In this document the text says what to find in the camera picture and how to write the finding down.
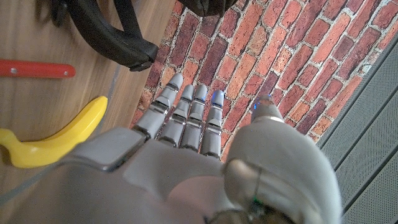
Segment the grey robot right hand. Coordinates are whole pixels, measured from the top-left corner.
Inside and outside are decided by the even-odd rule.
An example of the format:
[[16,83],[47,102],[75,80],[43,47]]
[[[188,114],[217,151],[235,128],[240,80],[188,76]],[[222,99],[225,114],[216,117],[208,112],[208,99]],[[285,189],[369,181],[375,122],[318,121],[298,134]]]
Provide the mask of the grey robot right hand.
[[77,145],[9,223],[340,223],[335,171],[271,96],[221,160],[224,93],[174,75],[132,129]]

